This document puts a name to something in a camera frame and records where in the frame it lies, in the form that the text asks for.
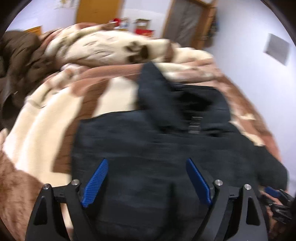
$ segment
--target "blue textured pad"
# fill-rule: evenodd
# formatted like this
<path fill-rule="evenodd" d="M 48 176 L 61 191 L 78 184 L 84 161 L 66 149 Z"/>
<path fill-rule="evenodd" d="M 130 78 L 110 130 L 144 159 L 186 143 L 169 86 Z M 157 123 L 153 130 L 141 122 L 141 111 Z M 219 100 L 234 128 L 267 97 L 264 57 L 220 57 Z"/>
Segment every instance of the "blue textured pad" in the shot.
<path fill-rule="evenodd" d="M 186 161 L 186 171 L 200 202 L 210 206 L 212 204 L 210 188 L 190 158 Z"/>
<path fill-rule="evenodd" d="M 88 205 L 94 202 L 96 195 L 98 194 L 98 191 L 100 190 L 101 185 L 108 173 L 108 167 L 108 161 L 104 159 L 87 183 L 84 189 L 83 199 L 81 201 L 81 204 L 84 208 L 88 207 Z"/>
<path fill-rule="evenodd" d="M 280 193 L 271 187 L 264 188 L 264 191 L 274 198 L 279 198 L 279 196 L 280 196 Z"/>

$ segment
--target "silver screw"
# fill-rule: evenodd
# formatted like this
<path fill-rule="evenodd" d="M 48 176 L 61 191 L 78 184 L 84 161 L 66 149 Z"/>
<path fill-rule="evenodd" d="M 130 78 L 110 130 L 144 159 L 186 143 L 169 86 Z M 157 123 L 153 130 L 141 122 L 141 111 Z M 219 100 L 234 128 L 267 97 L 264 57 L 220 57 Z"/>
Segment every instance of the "silver screw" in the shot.
<path fill-rule="evenodd" d="M 45 190 L 47 190 L 47 189 L 49 189 L 50 188 L 50 184 L 44 184 L 44 186 L 43 186 L 43 189 L 45 189 Z"/>
<path fill-rule="evenodd" d="M 74 179 L 71 181 L 71 185 L 73 186 L 77 186 L 80 183 L 80 181 L 78 179 Z"/>
<path fill-rule="evenodd" d="M 252 189 L 252 187 L 251 187 L 250 184 L 245 184 L 245 185 L 244 185 L 244 188 L 247 189 L 247 190 L 251 190 L 251 189 Z"/>
<path fill-rule="evenodd" d="M 218 186 L 222 186 L 223 182 L 221 180 L 217 179 L 217 180 L 215 180 L 215 184 Z"/>

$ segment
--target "white wall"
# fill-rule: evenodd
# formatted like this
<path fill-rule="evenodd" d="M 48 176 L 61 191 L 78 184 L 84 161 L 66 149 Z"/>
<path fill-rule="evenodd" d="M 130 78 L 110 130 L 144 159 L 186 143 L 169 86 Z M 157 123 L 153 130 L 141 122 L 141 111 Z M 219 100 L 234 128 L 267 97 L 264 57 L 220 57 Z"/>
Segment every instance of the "white wall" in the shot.
<path fill-rule="evenodd" d="M 296 192 L 296 47 L 260 0 L 220 0 L 219 32 L 208 49 L 217 65 L 253 102 L 267 122 Z M 265 54 L 268 34 L 290 43 L 287 66 Z"/>
<path fill-rule="evenodd" d="M 57 0 L 32 0 L 13 20 L 8 30 L 26 30 L 42 26 L 46 32 L 65 28 L 76 21 L 76 7 L 55 9 Z"/>
<path fill-rule="evenodd" d="M 135 26 L 133 21 L 135 19 L 151 19 L 149 29 L 155 30 L 155 37 L 161 37 L 171 1 L 172 0 L 125 0 L 121 16 L 131 19 L 130 31 L 134 30 Z"/>

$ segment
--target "fleece blanket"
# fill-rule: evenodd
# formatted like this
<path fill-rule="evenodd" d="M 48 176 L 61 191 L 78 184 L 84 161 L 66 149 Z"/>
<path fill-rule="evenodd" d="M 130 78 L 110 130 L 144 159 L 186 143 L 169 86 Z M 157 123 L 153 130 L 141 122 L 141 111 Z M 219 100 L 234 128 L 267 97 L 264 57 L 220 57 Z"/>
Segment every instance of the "fleece blanket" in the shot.
<path fill-rule="evenodd" d="M 42 185 L 70 182 L 70 151 L 79 120 L 136 108 L 141 62 L 154 61 L 171 81 L 220 90 L 230 105 L 231 122 L 279 158 L 262 118 L 215 66 L 212 55 L 166 39 L 93 28 L 98 26 L 79 33 L 83 29 L 72 26 L 45 38 L 46 54 L 55 58 L 59 71 L 27 97 L 11 132 L 1 132 L 0 218 L 16 240 L 25 238 Z M 63 216 L 71 228 L 65 208 Z"/>

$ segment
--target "door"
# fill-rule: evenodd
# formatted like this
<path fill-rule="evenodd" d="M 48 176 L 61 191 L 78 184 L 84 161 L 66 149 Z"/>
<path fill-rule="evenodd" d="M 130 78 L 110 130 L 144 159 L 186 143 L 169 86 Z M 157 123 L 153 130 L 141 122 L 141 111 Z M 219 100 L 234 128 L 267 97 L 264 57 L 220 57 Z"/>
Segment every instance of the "door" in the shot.
<path fill-rule="evenodd" d="M 108 23 L 120 16 L 123 0 L 80 0 L 76 23 Z"/>

